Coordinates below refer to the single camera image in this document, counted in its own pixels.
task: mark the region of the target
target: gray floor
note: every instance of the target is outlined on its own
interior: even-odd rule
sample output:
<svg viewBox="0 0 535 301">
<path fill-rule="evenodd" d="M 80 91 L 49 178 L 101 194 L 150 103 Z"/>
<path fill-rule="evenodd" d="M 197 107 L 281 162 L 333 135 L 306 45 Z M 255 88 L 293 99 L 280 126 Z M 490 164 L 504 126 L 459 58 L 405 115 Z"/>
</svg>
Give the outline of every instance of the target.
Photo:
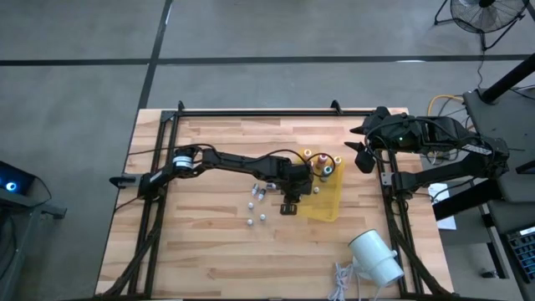
<svg viewBox="0 0 535 301">
<path fill-rule="evenodd" d="M 175 0 L 162 58 L 300 55 L 474 55 L 478 38 L 432 27 L 440 0 Z M 149 58 L 164 0 L 0 1 L 2 59 Z M 535 51 L 528 15 L 487 54 Z M 489 35 L 492 40 L 496 34 Z M 518 61 L 485 62 L 483 87 Z M 408 107 L 474 89 L 479 62 L 159 66 L 149 108 Z M 41 176 L 63 221 L 45 219 L 16 300 L 88 297 L 117 191 L 146 66 L 0 67 L 0 160 Z M 535 84 L 531 76 L 522 84 Z M 457 103 L 451 102 L 447 111 Z M 456 115 L 460 120 L 463 113 Z M 473 247 L 445 246 L 454 287 L 487 296 Z M 514 285 L 502 285 L 503 292 Z"/>
</svg>

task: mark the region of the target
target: white lamp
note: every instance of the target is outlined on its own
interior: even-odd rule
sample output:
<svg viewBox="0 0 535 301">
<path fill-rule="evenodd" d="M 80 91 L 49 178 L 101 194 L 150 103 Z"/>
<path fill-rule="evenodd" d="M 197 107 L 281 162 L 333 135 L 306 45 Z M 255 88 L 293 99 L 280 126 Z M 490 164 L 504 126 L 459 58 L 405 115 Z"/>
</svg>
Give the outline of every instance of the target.
<svg viewBox="0 0 535 301">
<path fill-rule="evenodd" d="M 390 286 L 404 276 L 394 260 L 398 254 L 390 250 L 375 229 L 368 230 L 350 243 L 354 272 L 358 277 L 373 280 L 379 288 Z"/>
</svg>

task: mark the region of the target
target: black line on floor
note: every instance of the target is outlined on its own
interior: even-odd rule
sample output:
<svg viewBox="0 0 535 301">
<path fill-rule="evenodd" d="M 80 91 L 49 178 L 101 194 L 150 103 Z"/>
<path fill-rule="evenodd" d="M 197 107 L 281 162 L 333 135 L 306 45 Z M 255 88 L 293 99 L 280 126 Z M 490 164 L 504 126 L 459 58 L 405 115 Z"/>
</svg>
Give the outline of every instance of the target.
<svg viewBox="0 0 535 301">
<path fill-rule="evenodd" d="M 531 2 L 527 3 L 527 12 L 530 16 L 532 16 L 532 19 L 535 22 L 535 9 L 533 9 L 533 5 Z"/>
<path fill-rule="evenodd" d="M 112 66 L 112 65 L 149 65 L 147 75 L 151 75 L 145 84 L 154 79 L 156 65 L 218 65 L 218 64 L 336 64 L 336 63 L 395 63 L 421 61 L 426 63 L 439 62 L 477 62 L 481 55 L 389 55 L 389 56 L 287 56 L 287 57 L 230 57 L 230 58 L 165 58 L 158 59 L 163 43 L 162 28 L 158 35 L 150 59 L 15 59 L 0 60 L 0 67 L 5 66 Z M 531 54 L 488 54 L 486 61 L 524 60 Z"/>
<path fill-rule="evenodd" d="M 531 54 L 486 55 L 486 61 L 524 60 Z M 396 55 L 396 56 L 288 56 L 234 58 L 169 58 L 158 59 L 159 65 L 218 65 L 218 64 L 332 64 L 332 63 L 393 63 L 393 62 L 479 62 L 481 55 Z"/>
<path fill-rule="evenodd" d="M 173 0 L 166 0 L 164 10 L 161 13 L 160 25 L 158 26 L 158 33 L 156 34 L 152 54 L 150 55 L 149 67 L 147 68 L 147 74 L 145 76 L 145 82 L 143 83 L 143 89 L 141 90 L 140 102 L 137 105 L 137 110 L 145 109 L 149 101 L 150 88 L 152 87 L 152 82 L 156 73 L 157 61 L 160 57 L 161 45 L 164 42 L 164 34 L 166 33 L 167 21 L 169 19 L 169 14 L 171 13 L 172 3 Z"/>
<path fill-rule="evenodd" d="M 116 66 L 149 62 L 150 59 L 2 59 L 0 66 Z"/>
</svg>

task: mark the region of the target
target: wooden table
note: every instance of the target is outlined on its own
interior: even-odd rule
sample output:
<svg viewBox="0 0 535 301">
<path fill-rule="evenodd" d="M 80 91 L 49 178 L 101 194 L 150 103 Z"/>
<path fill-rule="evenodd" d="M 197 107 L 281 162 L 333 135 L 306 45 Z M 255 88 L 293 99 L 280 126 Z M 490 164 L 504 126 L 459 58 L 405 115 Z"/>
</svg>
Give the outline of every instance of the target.
<svg viewBox="0 0 535 301">
<path fill-rule="evenodd" d="M 140 111 L 130 152 L 154 148 L 160 113 Z M 339 218 L 331 223 L 279 215 L 282 196 L 271 193 L 263 202 L 253 199 L 251 188 L 257 180 L 248 175 L 213 170 L 198 178 L 171 182 L 153 298 L 326 298 L 334 287 L 334 264 L 351 261 L 347 244 L 354 237 L 375 228 L 390 245 L 377 172 L 361 173 L 353 164 L 354 151 L 344 146 L 344 141 L 362 139 L 349 129 L 361 125 L 363 119 L 182 117 L 177 145 L 209 143 L 219 151 L 252 157 L 281 148 L 311 148 L 342 156 L 348 164 Z M 294 158 L 292 154 L 279 155 Z M 418 155 L 399 154 L 397 158 L 401 171 L 421 170 Z M 125 172 L 147 172 L 151 161 L 151 153 L 129 156 Z M 136 188 L 124 189 L 118 205 L 135 194 Z M 252 212 L 247 208 L 249 202 L 256 205 Z M 142 207 L 142 201 L 137 201 L 115 214 L 96 293 L 109 288 L 131 260 Z M 258 219 L 261 213 L 267 216 L 265 222 Z M 409 217 L 419 257 L 451 291 L 441 239 L 426 196 L 410 200 Z M 248 218 L 255 221 L 253 227 L 247 225 Z M 414 292 L 406 258 L 404 265 L 409 292 Z M 140 291 L 145 270 L 146 264 L 141 268 Z M 375 293 L 372 282 L 361 281 L 362 298 Z M 356 296 L 353 281 L 346 298 Z M 397 286 L 381 289 L 380 296 L 399 297 Z"/>
</svg>

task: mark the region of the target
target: yellow transparent sheet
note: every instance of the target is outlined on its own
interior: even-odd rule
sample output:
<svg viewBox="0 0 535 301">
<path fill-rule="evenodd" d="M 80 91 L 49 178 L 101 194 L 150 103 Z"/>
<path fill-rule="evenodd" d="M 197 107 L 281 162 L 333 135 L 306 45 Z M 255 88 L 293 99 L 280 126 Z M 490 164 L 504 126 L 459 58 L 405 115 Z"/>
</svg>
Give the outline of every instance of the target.
<svg viewBox="0 0 535 301">
<path fill-rule="evenodd" d="M 321 174 L 321 171 L 316 169 L 318 157 L 313 158 L 314 172 Z M 334 222 L 338 218 L 339 203 L 342 195 L 342 176 L 344 175 L 345 162 L 342 161 L 334 168 L 334 172 L 329 176 L 326 182 L 319 180 L 317 176 L 314 177 L 312 188 L 319 188 L 319 193 L 312 193 L 309 196 L 302 195 L 301 202 L 298 204 L 298 215 L 301 217 L 309 217 L 323 222 Z"/>
</svg>

